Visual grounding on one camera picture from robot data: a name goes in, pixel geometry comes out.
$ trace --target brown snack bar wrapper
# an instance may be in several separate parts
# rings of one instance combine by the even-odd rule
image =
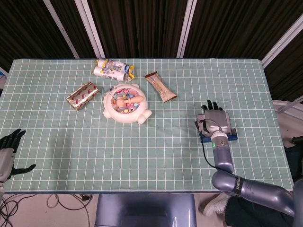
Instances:
[[[162,83],[162,80],[157,72],[146,75],[145,79],[153,85],[156,91],[160,94],[161,99],[164,103],[173,98],[177,98],[177,95]]]
[[[76,110],[80,110],[89,100],[91,100],[97,93],[99,89],[92,82],[87,82],[78,88],[74,93],[66,98],[66,100],[74,107]]]

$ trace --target robotic arm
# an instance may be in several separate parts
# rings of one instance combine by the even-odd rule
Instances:
[[[246,200],[278,210],[294,217],[294,227],[303,226],[303,180],[294,186],[294,197],[277,185],[244,179],[234,175],[233,162],[228,142],[226,113],[216,102],[202,106],[205,119],[203,128],[211,135],[214,163],[218,170],[212,177],[215,188],[226,194],[237,194]]]
[[[0,201],[5,192],[3,185],[11,176],[28,173],[36,166],[34,164],[25,169],[16,169],[14,167],[15,153],[22,136],[26,132],[20,131],[21,129],[17,129],[12,134],[0,139]]]

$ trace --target white sneaker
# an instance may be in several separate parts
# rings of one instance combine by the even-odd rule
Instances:
[[[214,213],[223,214],[229,198],[229,195],[221,193],[205,206],[203,210],[203,215],[208,217]]]

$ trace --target table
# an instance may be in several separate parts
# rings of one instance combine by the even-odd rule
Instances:
[[[8,192],[210,192],[215,172],[195,128],[207,99],[229,114],[237,175],[292,188],[267,81],[259,60],[119,59],[134,64],[152,116],[142,125],[103,116],[116,81],[91,75],[94,60],[14,60],[0,99],[0,136],[27,132],[15,165],[33,172],[6,182]],[[158,71],[178,95],[163,103],[144,76]],[[85,82],[101,92],[80,110],[66,97]],[[206,155],[214,162],[211,144]]]

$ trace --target black curtain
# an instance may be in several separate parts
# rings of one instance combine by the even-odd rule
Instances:
[[[0,66],[14,59],[74,58],[42,0],[0,1]]]
[[[261,60],[302,13],[301,0],[198,0],[184,57]]]
[[[273,99],[294,101],[303,95],[303,31],[265,68]]]
[[[187,0],[88,2],[107,57],[176,57]]]
[[[95,58],[81,16],[74,0],[51,0],[51,3],[65,28],[80,58]]]

